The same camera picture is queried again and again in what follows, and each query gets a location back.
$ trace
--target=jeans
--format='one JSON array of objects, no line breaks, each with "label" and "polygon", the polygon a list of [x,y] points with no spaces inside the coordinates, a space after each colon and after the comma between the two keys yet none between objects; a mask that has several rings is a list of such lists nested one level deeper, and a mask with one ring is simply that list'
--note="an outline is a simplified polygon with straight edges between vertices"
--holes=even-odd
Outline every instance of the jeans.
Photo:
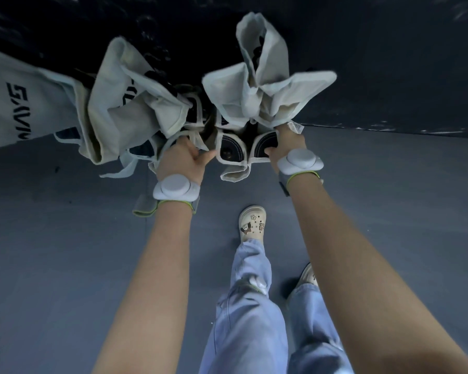
[{"label": "jeans", "polygon": [[217,303],[200,374],[353,373],[319,289],[297,287],[288,298],[296,351],[288,362],[281,310],[268,298],[270,262],[256,239],[241,243],[231,289]]}]

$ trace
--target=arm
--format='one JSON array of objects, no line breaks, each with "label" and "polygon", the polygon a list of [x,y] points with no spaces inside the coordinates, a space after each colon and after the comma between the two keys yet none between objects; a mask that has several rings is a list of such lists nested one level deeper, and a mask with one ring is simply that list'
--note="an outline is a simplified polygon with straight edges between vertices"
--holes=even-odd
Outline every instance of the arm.
[{"label": "arm", "polygon": [[[164,154],[158,180],[180,173],[198,184],[215,151],[199,155],[187,138]],[[179,361],[189,292],[191,207],[160,204],[93,374],[172,374]]]},{"label": "arm", "polygon": [[[286,126],[272,166],[303,136]],[[311,173],[288,191],[326,307],[356,373],[468,373],[468,357]]]}]

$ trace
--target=gray mat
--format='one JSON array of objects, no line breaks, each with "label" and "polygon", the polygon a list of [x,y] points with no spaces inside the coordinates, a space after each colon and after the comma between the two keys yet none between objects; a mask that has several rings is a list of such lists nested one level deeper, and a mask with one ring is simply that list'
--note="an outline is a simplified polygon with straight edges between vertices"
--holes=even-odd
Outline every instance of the gray mat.
[{"label": "gray mat", "polygon": [[[468,139],[306,128],[325,186],[468,352]],[[131,215],[155,183],[97,175],[74,146],[41,138],[0,149],[0,373],[89,372],[150,231]],[[290,200],[268,164],[222,182],[207,169],[193,218],[191,291],[178,373],[199,367],[229,284],[237,217],[259,203],[271,298],[308,262]]]}]

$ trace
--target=hand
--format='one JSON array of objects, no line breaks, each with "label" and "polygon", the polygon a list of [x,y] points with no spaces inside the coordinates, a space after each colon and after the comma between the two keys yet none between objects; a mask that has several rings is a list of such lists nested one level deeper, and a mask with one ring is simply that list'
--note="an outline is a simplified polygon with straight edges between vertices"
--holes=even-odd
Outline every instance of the hand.
[{"label": "hand", "polygon": [[180,137],[177,143],[163,154],[156,170],[156,177],[158,181],[162,181],[168,176],[179,174],[201,185],[205,166],[216,154],[215,150],[210,150],[200,155],[199,150],[187,137]]},{"label": "hand", "polygon": [[275,174],[278,175],[279,168],[277,167],[277,162],[279,159],[285,157],[289,151],[295,148],[307,148],[307,146],[303,135],[291,131],[286,123],[277,126],[276,130],[279,131],[277,147],[266,148],[264,152],[270,158],[270,165],[272,165]]}]

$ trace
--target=foot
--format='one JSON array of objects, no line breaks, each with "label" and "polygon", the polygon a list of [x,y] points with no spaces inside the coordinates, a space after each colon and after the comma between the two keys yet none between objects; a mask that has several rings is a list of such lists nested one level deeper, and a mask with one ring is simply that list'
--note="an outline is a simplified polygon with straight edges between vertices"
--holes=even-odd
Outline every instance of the foot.
[{"label": "foot", "polygon": [[239,229],[241,242],[248,239],[257,239],[263,243],[263,231],[267,213],[262,206],[250,206],[243,210],[239,216]]},{"label": "foot", "polygon": [[315,276],[314,276],[314,270],[312,269],[312,264],[310,263],[305,267],[305,269],[301,273],[300,280],[296,284],[295,289],[298,286],[303,285],[304,283],[311,283],[312,285],[319,287],[319,285],[317,284],[317,280],[315,279]]}]

